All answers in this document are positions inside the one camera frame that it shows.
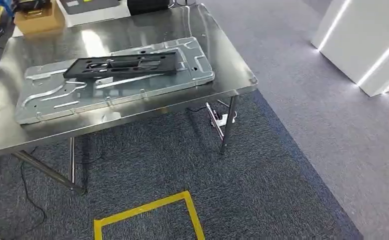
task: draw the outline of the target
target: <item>metal plate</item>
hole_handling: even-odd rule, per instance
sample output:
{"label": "metal plate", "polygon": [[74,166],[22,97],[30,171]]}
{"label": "metal plate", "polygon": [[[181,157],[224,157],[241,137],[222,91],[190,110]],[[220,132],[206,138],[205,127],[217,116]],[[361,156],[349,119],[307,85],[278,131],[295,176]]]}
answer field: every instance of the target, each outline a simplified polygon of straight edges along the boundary
{"label": "metal plate", "polygon": [[121,50],[111,55],[170,51],[177,52],[175,75],[108,77],[95,81],[64,78],[63,73],[75,59],[29,67],[17,101],[15,120],[19,124],[37,123],[187,89],[214,80],[212,67],[195,37]]}

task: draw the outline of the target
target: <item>metal sheet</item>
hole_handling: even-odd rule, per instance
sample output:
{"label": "metal sheet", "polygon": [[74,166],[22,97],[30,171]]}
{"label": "metal sheet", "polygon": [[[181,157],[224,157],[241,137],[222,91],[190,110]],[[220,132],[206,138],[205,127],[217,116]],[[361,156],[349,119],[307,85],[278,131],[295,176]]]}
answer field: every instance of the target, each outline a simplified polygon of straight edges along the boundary
{"label": "metal sheet", "polygon": [[29,67],[16,104],[19,124],[32,124],[143,98],[151,98],[211,82],[212,67],[195,37],[130,48],[111,55],[176,52],[177,72],[134,78],[66,79],[63,72],[75,61]]}
{"label": "metal sheet", "polygon": [[[31,66],[101,57],[188,37],[197,38],[215,72],[210,84],[34,124],[15,121],[26,81],[24,73]],[[74,26],[60,34],[12,37],[0,60],[0,155],[179,111],[193,103],[248,93],[257,84],[248,65],[202,4]]]}

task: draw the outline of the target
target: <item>table leg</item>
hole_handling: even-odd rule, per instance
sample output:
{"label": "table leg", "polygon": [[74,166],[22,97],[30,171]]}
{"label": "table leg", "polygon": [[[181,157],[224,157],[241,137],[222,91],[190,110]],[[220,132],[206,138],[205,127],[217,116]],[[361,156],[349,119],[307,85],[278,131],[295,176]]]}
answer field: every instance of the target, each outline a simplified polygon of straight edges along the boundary
{"label": "table leg", "polygon": [[236,112],[236,102],[239,98],[238,95],[232,96],[230,101],[230,107],[228,108],[228,118],[225,124],[224,138],[222,139],[222,145],[220,152],[223,154],[226,151],[227,143],[229,141],[232,129],[233,129],[233,118]]}
{"label": "table leg", "polygon": [[69,180],[75,183],[75,138],[69,139]]}
{"label": "table leg", "polygon": [[60,184],[64,185],[65,187],[76,191],[79,194],[84,194],[86,190],[80,186],[75,185],[73,182],[68,180],[66,177],[62,176],[55,170],[51,169],[46,164],[39,161],[37,158],[33,157],[32,155],[28,154],[26,151],[17,151],[15,153],[12,153],[13,156],[15,156],[17,159],[24,161],[25,163],[30,164],[34,168],[40,170],[47,176],[51,177],[52,179],[56,180]]}

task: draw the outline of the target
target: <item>black plastic bracket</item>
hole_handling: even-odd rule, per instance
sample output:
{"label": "black plastic bracket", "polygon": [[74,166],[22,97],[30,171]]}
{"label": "black plastic bracket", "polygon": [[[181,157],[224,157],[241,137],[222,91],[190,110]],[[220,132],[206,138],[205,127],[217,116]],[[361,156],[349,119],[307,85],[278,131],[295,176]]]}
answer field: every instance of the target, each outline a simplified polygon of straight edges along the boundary
{"label": "black plastic bracket", "polygon": [[176,52],[146,53],[121,56],[87,57],[77,59],[63,73],[66,79],[139,77],[149,74],[174,74]]}

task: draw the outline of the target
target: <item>hole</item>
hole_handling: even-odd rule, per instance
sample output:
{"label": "hole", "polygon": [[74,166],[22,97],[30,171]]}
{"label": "hole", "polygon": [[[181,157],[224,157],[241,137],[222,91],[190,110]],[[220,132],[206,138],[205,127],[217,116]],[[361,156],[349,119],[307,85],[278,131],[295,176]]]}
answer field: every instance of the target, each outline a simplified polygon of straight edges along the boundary
{"label": "hole", "polygon": [[115,69],[112,69],[110,70],[111,72],[125,72],[125,71],[128,71],[129,68],[115,68]]}

